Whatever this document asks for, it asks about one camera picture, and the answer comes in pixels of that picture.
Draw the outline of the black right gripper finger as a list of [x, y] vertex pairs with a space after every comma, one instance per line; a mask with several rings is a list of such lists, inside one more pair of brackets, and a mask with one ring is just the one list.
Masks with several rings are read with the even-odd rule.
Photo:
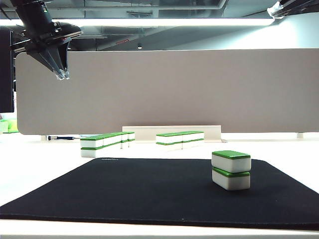
[[294, 8], [294, 9], [283, 9], [279, 2], [276, 2], [272, 7], [267, 9], [268, 14], [272, 18], [283, 18], [285, 16], [304, 14], [304, 13], [313, 13], [318, 12], [319, 6], [309, 7], [309, 8]]
[[283, 9], [304, 9], [309, 7], [317, 7], [319, 5], [319, 0], [279, 0], [279, 3]]

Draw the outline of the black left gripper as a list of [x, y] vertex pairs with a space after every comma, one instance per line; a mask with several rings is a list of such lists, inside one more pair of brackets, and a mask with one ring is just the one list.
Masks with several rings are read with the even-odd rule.
[[81, 28], [70, 23], [30, 23], [26, 25], [28, 41], [24, 48], [28, 55], [52, 71], [57, 79], [62, 79], [62, 75], [63, 79], [70, 79], [67, 42], [81, 34]]

